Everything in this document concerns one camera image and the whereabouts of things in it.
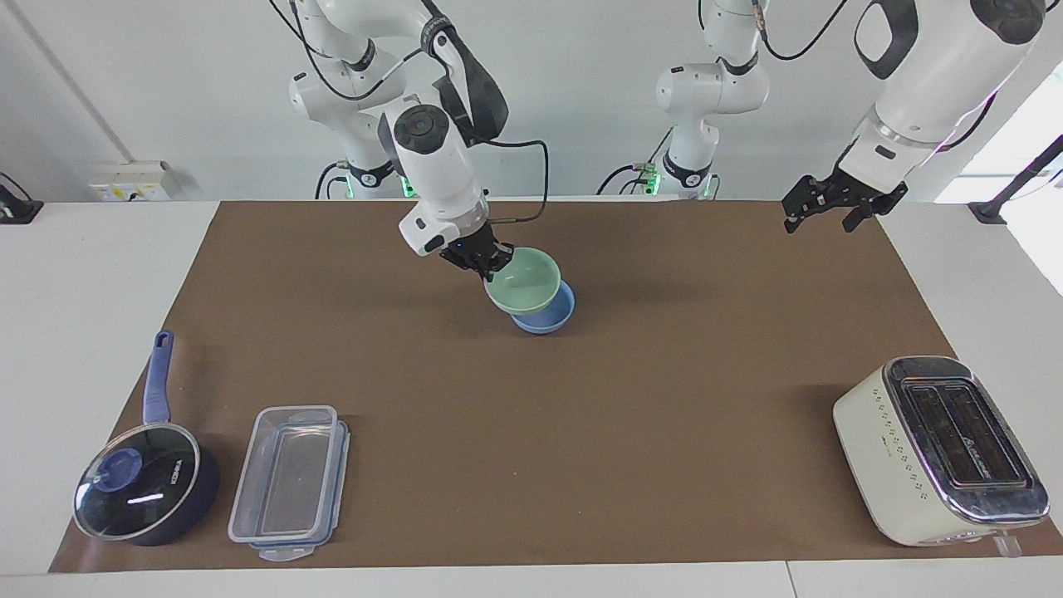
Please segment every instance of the white toaster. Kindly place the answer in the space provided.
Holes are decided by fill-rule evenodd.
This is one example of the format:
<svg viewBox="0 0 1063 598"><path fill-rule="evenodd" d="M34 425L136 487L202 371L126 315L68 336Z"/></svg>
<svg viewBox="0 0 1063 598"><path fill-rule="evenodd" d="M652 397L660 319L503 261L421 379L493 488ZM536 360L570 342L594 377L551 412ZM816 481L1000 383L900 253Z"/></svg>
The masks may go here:
<svg viewBox="0 0 1063 598"><path fill-rule="evenodd" d="M834 406L834 425L878 529L908 546L996 535L1048 517L1048 494L989 394L948 358L888 363Z"/></svg>

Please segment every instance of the saucepan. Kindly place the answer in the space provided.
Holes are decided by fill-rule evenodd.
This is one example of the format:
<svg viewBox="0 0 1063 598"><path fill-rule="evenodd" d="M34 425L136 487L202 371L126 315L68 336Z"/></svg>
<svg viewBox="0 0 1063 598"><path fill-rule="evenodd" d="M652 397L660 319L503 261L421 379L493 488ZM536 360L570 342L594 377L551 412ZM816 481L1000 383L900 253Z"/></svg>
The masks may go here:
<svg viewBox="0 0 1063 598"><path fill-rule="evenodd" d="M218 494L218 463L191 432L170 424L166 381L173 334L155 337L144 390L144 425L111 441L74 494L81 531L107 542L157 546L206 515Z"/></svg>

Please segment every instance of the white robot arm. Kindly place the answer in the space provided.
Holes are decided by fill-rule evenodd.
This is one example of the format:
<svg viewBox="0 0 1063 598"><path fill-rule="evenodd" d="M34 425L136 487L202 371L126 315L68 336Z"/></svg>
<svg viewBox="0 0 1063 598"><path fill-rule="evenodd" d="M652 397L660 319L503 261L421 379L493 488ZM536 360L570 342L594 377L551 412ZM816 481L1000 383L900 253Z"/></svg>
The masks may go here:
<svg viewBox="0 0 1063 598"><path fill-rule="evenodd" d="M759 66L757 21L749 0L713 0L705 8L705 44L719 56L712 64L674 67L657 81L657 103L675 129L655 167L658 192L702 194L720 143L713 114L752 112L767 100L769 78ZM761 4L766 8L767 0Z"/></svg>
<svg viewBox="0 0 1063 598"><path fill-rule="evenodd" d="M321 79L301 72L288 85L292 104L304 117L328 126L339 137L347 156L348 181L358 197L394 197L400 185L391 176L394 168L376 136L376 119L362 110L405 92L406 75L395 70L399 61L378 50L371 38L340 31L317 0L299 0L294 5L299 29L317 54L318 68L334 89L361 99L344 99Z"/></svg>
<svg viewBox="0 0 1063 598"><path fill-rule="evenodd" d="M379 184L392 169L410 181L420 198L400 230L411 249L422 256L438 250L490 280L513 249L494 238L468 148L497 137L508 119L494 79L432 0L296 1L307 45L342 79L342 88L334 90L297 75L290 85L297 108L340 136L364 188ZM377 51L371 36L419 38L421 51L445 70L431 93L439 105L419 95L402 97L406 81L395 72L401 63ZM382 104L378 121L360 112Z"/></svg>
<svg viewBox="0 0 1063 598"><path fill-rule="evenodd" d="M1044 18L1045 0L873 0L856 46L885 86L833 173L804 176L782 200L787 230L833 207L854 207L848 232L889 213L905 177L1018 68Z"/></svg>

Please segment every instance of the blue bowl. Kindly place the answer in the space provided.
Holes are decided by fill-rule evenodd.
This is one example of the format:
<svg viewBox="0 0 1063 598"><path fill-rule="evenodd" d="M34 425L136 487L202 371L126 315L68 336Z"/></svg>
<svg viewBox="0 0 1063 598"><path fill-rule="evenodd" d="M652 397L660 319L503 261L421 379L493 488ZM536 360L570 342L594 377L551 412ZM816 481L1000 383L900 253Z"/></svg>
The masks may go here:
<svg viewBox="0 0 1063 598"><path fill-rule="evenodd" d="M572 292L569 283L561 280L561 287L557 289L554 301L546 308L530 317L510 317L513 322L524 332L532 335L550 335L560 330L564 323L572 318L572 312L576 311L576 295Z"/></svg>

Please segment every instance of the wall socket panel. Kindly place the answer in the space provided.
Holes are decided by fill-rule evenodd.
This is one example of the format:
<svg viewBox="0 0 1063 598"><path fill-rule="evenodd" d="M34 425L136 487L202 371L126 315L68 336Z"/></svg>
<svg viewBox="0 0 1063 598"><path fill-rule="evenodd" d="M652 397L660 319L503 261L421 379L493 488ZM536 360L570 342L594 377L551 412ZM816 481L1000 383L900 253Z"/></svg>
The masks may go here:
<svg viewBox="0 0 1063 598"><path fill-rule="evenodd" d="M165 161L97 164L88 186L100 201L171 201L178 182Z"/></svg>

